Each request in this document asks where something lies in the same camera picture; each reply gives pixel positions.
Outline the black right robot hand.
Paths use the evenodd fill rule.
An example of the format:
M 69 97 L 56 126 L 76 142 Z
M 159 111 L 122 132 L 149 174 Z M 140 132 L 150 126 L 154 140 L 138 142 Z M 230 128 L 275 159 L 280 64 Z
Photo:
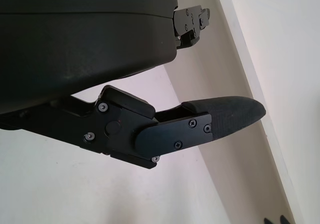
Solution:
M 274 222 L 272 222 L 271 220 L 269 220 L 266 217 L 263 219 L 263 222 L 264 222 L 264 224 L 274 224 Z M 291 224 L 291 222 L 284 215 L 281 215 L 279 217 L 279 222 L 280 222 L 280 224 Z

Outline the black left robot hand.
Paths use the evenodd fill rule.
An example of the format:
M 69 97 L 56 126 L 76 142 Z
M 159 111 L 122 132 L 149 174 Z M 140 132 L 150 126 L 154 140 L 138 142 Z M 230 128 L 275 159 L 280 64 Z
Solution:
M 0 124 L 147 169 L 160 156 L 259 121 L 251 98 L 193 100 L 157 112 L 108 85 L 175 59 L 209 25 L 178 0 L 0 0 Z M 105 84 L 94 102 L 75 93 Z

